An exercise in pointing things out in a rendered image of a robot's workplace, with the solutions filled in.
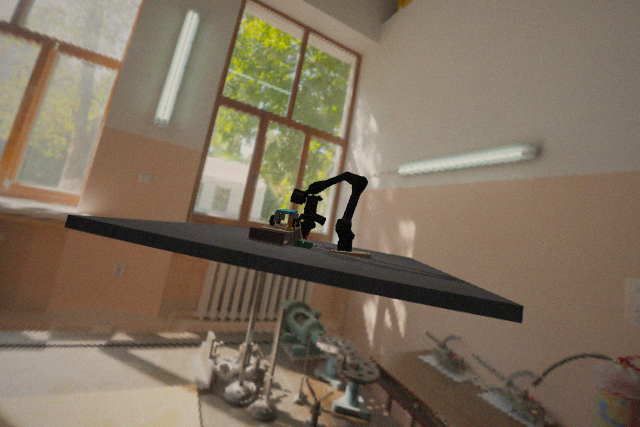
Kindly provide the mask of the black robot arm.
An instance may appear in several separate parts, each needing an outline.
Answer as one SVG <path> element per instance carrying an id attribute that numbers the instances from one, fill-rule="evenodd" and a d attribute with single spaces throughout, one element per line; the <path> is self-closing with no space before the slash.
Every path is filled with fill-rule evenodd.
<path id="1" fill-rule="evenodd" d="M 305 206 L 313 206 L 317 208 L 318 201 L 321 201 L 323 199 L 320 195 L 315 196 L 315 194 L 318 194 L 325 190 L 327 187 L 344 180 L 352 185 L 352 194 L 350 196 L 343 217 L 341 219 L 338 219 L 335 225 L 335 231 L 338 234 L 339 238 L 337 251 L 352 252 L 352 241 L 355 237 L 354 233 L 351 231 L 352 217 L 359 197 L 368 185 L 368 180 L 366 177 L 359 176 L 347 171 L 328 180 L 314 182 L 309 185 L 306 191 L 301 191 L 295 188 L 291 195 L 290 202 L 300 205 L 306 202 Z M 310 196 L 309 194 L 312 194 L 312 196 Z M 325 217 L 316 214 L 315 212 L 313 213 L 313 218 L 315 221 L 313 221 L 312 223 L 317 222 L 322 226 L 326 221 Z"/>

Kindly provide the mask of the brown wooden ramp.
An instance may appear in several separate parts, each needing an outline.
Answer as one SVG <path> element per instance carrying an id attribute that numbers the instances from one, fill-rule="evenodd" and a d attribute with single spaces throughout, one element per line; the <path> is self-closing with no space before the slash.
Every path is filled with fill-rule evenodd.
<path id="1" fill-rule="evenodd" d="M 265 225 L 259 228 L 250 227 L 249 240 L 265 242 L 280 246 L 289 245 L 293 241 L 300 241 L 302 236 L 301 225 L 295 227 L 293 231 L 287 231 L 288 223 L 280 222 L 272 225 Z"/>

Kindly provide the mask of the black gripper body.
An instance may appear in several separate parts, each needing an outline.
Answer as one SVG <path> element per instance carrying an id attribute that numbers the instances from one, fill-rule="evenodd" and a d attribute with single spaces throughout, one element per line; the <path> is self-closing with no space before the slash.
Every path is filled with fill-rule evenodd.
<path id="1" fill-rule="evenodd" d="M 313 218 L 313 213 L 317 212 L 316 209 L 317 208 L 313 207 L 313 206 L 305 206 L 304 207 L 304 214 L 303 213 L 300 214 L 299 220 L 302 219 L 302 220 L 304 220 L 303 222 L 312 223 L 313 221 L 315 221 L 314 218 Z M 312 223 L 312 224 L 313 224 L 312 227 L 315 228 L 316 224 L 315 223 Z"/>

